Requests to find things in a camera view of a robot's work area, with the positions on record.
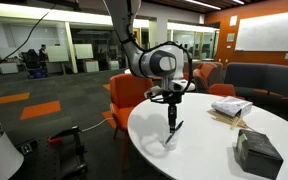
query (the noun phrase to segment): black chair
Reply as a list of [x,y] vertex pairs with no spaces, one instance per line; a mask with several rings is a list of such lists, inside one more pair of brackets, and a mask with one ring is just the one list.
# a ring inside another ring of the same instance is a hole
[[45,76],[41,63],[38,59],[36,52],[30,49],[28,52],[22,52],[24,68],[30,75],[27,78],[40,78]]

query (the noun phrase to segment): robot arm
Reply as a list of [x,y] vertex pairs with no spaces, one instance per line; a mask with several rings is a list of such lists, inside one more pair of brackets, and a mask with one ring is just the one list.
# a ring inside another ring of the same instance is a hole
[[183,80],[183,51],[186,50],[173,42],[148,50],[142,49],[133,37],[133,21],[141,1],[104,0],[104,3],[127,54],[132,74],[138,77],[162,77],[163,91],[183,92],[190,85]]

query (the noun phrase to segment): white paper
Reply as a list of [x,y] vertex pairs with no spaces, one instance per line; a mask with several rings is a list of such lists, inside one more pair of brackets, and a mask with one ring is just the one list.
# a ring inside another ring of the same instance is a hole
[[236,26],[237,16],[231,16],[230,26]]

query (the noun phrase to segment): ceiling light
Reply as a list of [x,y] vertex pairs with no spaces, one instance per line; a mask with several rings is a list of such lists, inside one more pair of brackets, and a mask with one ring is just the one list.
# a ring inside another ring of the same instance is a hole
[[206,6],[206,7],[217,9],[217,10],[221,10],[221,8],[219,8],[219,7],[212,6],[212,5],[205,4],[205,3],[201,3],[201,2],[198,2],[198,1],[194,1],[194,0],[184,0],[184,1],[187,1],[187,2],[190,2],[190,3],[194,3],[194,4],[198,4],[198,5],[202,5],[202,6]]
[[232,1],[237,2],[237,3],[240,3],[240,4],[244,4],[244,2],[239,1],[239,0],[232,0]]

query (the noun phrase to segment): black cable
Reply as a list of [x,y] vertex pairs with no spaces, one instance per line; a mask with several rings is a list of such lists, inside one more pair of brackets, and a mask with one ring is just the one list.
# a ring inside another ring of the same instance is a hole
[[30,33],[28,34],[28,37],[26,38],[26,40],[22,43],[22,45],[20,45],[15,51],[13,51],[11,54],[7,55],[3,60],[0,61],[0,64],[5,60],[7,59],[8,57],[10,57],[13,53],[15,53],[16,51],[18,51],[19,49],[21,49],[26,43],[27,41],[30,39],[31,35],[32,35],[32,32],[34,31],[34,29],[36,28],[36,26],[44,19],[45,16],[48,15],[48,13],[51,12],[52,9],[54,9],[56,6],[56,3],[51,7],[51,9],[46,13],[44,14],[44,16],[42,16],[36,23],[35,25],[33,26],[33,28],[31,29]]

